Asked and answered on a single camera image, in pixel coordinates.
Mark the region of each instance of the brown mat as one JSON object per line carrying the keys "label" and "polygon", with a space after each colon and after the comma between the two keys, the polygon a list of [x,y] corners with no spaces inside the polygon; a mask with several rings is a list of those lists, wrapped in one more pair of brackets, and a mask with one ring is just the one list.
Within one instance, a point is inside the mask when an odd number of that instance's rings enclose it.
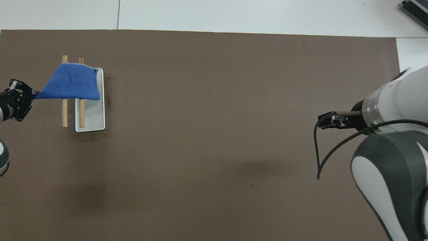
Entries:
{"label": "brown mat", "polygon": [[[0,125],[0,240],[387,240],[350,172],[316,180],[313,125],[399,72],[395,39],[3,30],[0,80],[41,90],[61,55],[102,67],[106,129],[61,127],[61,100]],[[319,134],[321,156],[353,130]]]}

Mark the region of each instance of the white floor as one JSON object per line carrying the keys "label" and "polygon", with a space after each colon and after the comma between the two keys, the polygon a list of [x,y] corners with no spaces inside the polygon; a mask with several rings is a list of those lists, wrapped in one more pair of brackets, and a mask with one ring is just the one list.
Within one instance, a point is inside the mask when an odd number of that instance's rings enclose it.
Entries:
{"label": "white floor", "polygon": [[400,68],[428,65],[428,30],[401,0],[0,0],[0,29],[147,29],[395,37]]}

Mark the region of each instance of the metal device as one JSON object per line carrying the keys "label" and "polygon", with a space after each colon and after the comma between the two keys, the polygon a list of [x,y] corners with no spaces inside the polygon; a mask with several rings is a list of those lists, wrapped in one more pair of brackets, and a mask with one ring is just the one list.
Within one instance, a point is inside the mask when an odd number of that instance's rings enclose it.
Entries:
{"label": "metal device", "polygon": [[406,0],[400,9],[428,29],[428,0]]}

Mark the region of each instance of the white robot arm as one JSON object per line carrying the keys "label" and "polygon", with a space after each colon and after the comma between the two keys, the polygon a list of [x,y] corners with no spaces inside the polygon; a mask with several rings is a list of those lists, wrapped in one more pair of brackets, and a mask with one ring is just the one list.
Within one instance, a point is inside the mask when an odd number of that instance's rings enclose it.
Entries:
{"label": "white robot arm", "polygon": [[[322,129],[369,135],[354,153],[352,175],[392,241],[428,239],[427,90],[428,66],[407,69],[351,111],[319,116]],[[381,126],[394,121],[406,123]],[[318,177],[326,160],[318,160]]]}

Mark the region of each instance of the white tray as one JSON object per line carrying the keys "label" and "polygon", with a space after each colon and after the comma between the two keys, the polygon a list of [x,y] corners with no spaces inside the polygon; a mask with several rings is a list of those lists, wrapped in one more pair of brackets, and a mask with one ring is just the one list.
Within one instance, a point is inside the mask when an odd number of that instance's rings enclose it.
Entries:
{"label": "white tray", "polygon": [[75,123],[77,132],[104,130],[106,127],[104,112],[104,71],[97,71],[97,85],[100,100],[85,100],[85,127],[79,127],[79,99],[74,99]]}

